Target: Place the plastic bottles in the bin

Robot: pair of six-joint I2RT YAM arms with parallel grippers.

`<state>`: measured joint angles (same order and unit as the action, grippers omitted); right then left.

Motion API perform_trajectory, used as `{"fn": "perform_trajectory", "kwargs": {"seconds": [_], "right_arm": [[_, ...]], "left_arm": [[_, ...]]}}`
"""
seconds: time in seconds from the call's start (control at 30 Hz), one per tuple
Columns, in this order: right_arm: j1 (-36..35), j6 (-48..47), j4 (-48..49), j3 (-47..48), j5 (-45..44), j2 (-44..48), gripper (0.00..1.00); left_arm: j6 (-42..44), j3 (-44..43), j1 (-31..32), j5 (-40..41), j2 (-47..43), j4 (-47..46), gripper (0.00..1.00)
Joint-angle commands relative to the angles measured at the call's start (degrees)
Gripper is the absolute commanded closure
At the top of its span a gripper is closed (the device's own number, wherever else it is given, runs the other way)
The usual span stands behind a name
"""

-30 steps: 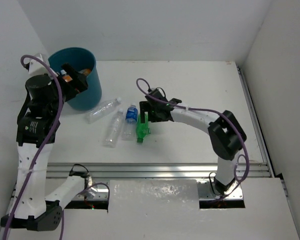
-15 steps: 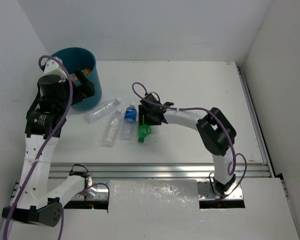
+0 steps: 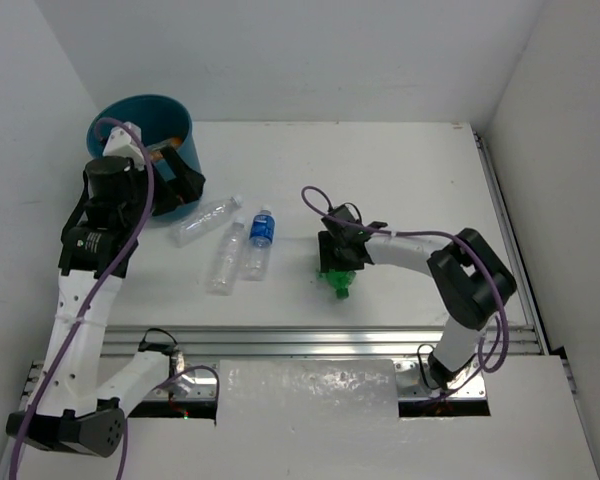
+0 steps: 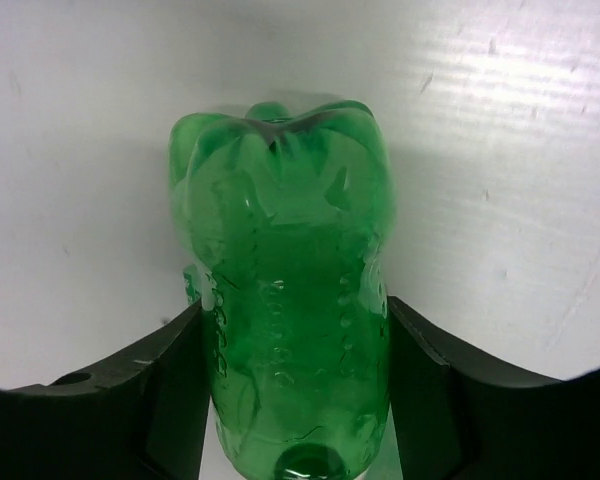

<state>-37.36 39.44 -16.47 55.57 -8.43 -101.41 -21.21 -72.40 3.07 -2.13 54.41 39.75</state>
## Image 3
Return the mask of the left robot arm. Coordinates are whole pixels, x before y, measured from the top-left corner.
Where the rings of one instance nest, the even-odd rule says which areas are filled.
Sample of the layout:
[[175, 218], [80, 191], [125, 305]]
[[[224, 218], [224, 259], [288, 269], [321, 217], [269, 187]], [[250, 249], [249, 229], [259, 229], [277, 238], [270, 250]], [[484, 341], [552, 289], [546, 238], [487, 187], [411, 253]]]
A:
[[6, 432], [44, 451], [107, 458], [126, 420], [155, 389], [183, 395], [184, 355], [175, 339], [142, 338], [132, 360], [104, 383], [98, 367], [108, 318], [138, 246], [145, 213], [159, 216], [200, 198], [205, 178], [171, 146], [160, 154], [173, 173], [146, 175], [141, 160], [109, 155], [88, 162], [81, 196], [61, 232], [59, 298], [39, 382]]

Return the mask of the orange label bottle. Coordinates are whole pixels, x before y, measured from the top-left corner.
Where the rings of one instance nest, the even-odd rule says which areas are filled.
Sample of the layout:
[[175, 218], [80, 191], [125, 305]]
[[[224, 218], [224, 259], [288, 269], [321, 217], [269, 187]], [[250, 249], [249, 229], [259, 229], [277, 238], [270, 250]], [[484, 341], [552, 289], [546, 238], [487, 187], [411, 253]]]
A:
[[147, 147], [151, 161], [153, 163], [157, 163], [161, 161], [164, 156], [162, 151], [166, 148], [172, 148], [174, 150], [178, 150], [178, 148], [182, 145], [183, 140], [179, 137], [170, 137], [160, 142], [154, 143]]

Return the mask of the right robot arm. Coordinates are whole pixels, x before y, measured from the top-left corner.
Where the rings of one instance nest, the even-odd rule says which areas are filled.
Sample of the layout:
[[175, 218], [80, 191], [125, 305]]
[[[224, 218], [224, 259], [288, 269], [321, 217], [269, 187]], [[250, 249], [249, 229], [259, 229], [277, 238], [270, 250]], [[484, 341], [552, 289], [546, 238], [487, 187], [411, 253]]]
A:
[[444, 245], [429, 235], [390, 233], [384, 222], [363, 225], [345, 204], [331, 209], [321, 221], [321, 274], [348, 274], [367, 265], [389, 265], [433, 280], [448, 319], [421, 378], [427, 389], [447, 391], [473, 360], [488, 321], [516, 292], [512, 273], [471, 228]]

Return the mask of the blue label bottle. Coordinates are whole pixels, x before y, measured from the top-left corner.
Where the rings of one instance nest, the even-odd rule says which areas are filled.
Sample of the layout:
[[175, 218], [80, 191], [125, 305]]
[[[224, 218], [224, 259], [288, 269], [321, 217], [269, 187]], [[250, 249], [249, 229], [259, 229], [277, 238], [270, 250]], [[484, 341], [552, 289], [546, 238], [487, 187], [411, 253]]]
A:
[[241, 277], [247, 281], [262, 281], [268, 271], [276, 222], [269, 205], [263, 205], [253, 217], [246, 245]]

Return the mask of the crushed green bottle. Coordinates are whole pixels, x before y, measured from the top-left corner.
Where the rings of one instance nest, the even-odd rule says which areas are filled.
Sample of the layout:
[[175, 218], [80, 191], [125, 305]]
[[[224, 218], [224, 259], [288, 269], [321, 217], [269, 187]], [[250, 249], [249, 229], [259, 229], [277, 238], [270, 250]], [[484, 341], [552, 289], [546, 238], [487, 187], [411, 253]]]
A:
[[319, 271], [317, 278], [324, 281], [334, 291], [338, 300], [344, 300], [350, 295], [349, 289], [356, 278], [356, 272], [330, 269], [326, 272]]

